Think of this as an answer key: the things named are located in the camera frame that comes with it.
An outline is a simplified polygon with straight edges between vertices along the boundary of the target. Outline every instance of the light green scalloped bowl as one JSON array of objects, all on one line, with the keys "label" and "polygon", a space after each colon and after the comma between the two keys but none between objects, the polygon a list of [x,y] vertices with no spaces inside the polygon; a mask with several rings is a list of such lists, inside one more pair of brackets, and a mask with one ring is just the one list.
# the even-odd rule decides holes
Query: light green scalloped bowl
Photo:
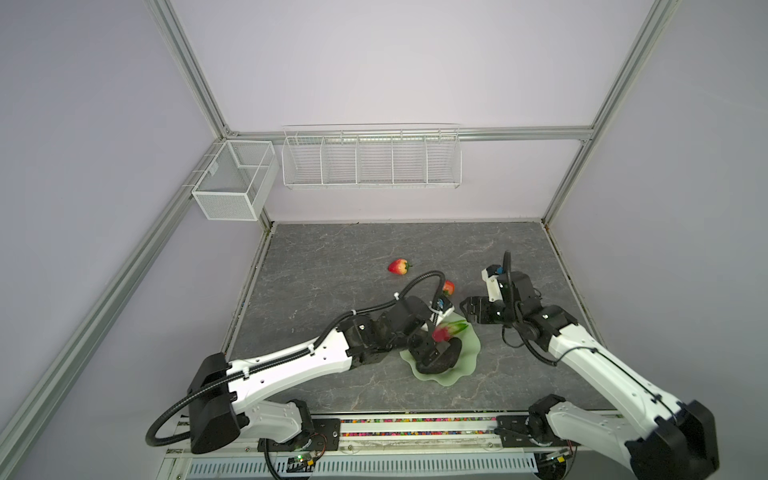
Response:
[{"label": "light green scalloped bowl", "polygon": [[[455,322],[457,320],[464,320],[464,317],[453,313],[451,316],[443,320],[444,323]],[[456,338],[462,341],[462,352],[458,355],[458,360],[453,368],[444,371],[443,373],[426,375],[416,370],[416,360],[408,350],[400,352],[400,358],[405,360],[411,365],[411,371],[413,375],[419,380],[435,380],[442,386],[451,386],[463,376],[471,375],[475,371],[477,366],[478,353],[480,353],[480,339],[477,333],[472,328],[472,324],[469,323],[467,328],[456,334]]]}]

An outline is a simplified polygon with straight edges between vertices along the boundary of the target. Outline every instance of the strawberry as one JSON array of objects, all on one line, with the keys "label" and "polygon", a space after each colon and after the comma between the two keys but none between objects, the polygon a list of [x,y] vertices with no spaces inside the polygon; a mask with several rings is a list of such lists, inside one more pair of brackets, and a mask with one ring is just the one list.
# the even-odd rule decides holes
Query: strawberry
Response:
[{"label": "strawberry", "polygon": [[404,258],[399,258],[395,260],[394,262],[390,263],[387,267],[387,270],[394,273],[395,275],[405,275],[406,272],[408,272],[408,268],[411,267],[411,264],[408,263],[408,260]]},{"label": "strawberry", "polygon": [[466,322],[466,320],[456,320],[455,322],[441,323],[440,325],[437,325],[435,331],[432,332],[432,339],[437,343],[447,342],[468,326],[469,324]]},{"label": "strawberry", "polygon": [[456,285],[451,280],[446,280],[445,285],[442,286],[442,292],[445,296],[453,295],[453,291],[456,290]]}]

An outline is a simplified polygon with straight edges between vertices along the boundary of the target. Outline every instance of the gray marble tabletop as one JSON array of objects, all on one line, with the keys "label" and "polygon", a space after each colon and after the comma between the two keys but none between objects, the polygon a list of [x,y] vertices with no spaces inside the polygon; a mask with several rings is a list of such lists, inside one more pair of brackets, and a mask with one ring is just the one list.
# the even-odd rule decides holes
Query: gray marble tabletop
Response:
[{"label": "gray marble tabletop", "polygon": [[[387,301],[413,277],[438,269],[456,285],[454,303],[485,295],[480,270],[501,263],[527,273],[544,304],[579,320],[545,232],[538,223],[365,223],[278,225],[232,358],[263,355],[312,339],[335,316]],[[413,264],[405,276],[386,267],[399,257]],[[434,280],[412,290],[431,298]],[[440,410],[526,410],[549,393],[586,409],[610,409],[596,390],[565,364],[540,363],[525,349],[502,343],[500,326],[475,326],[482,344],[477,368],[452,386],[418,380],[391,353],[381,363],[310,380],[271,400],[302,399],[313,413]],[[510,343],[518,343],[508,331]]]}]

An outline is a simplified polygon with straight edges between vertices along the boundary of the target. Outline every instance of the white wall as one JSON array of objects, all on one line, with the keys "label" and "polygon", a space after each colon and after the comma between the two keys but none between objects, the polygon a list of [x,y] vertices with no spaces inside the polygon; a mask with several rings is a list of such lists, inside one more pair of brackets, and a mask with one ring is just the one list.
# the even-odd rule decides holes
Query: white wall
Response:
[{"label": "white wall", "polygon": [[141,0],[3,2],[0,45],[2,429],[212,135]]},{"label": "white wall", "polygon": [[235,131],[590,124],[652,0],[179,0]]},{"label": "white wall", "polygon": [[552,230],[608,346],[764,478],[768,3],[683,2]]},{"label": "white wall", "polygon": [[155,478],[166,449],[144,434],[220,350],[259,238],[257,223],[206,220],[193,205],[16,480]]},{"label": "white wall", "polygon": [[278,221],[541,218],[578,145],[465,142],[459,188],[289,190],[281,174],[266,209]]}]

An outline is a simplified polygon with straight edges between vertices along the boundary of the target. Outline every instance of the white wire basket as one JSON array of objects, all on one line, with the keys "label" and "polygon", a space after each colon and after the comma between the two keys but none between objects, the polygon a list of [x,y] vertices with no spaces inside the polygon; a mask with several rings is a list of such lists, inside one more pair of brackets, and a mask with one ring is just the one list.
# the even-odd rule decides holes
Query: white wire basket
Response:
[{"label": "white wire basket", "polygon": [[409,128],[388,130],[382,126],[366,130],[361,127],[366,126],[290,133],[289,129],[295,127],[286,127],[286,187],[456,188],[461,184],[462,149],[457,126],[410,124]]},{"label": "white wire basket", "polygon": [[192,189],[209,220],[259,220],[279,169],[271,141],[224,141]]}]

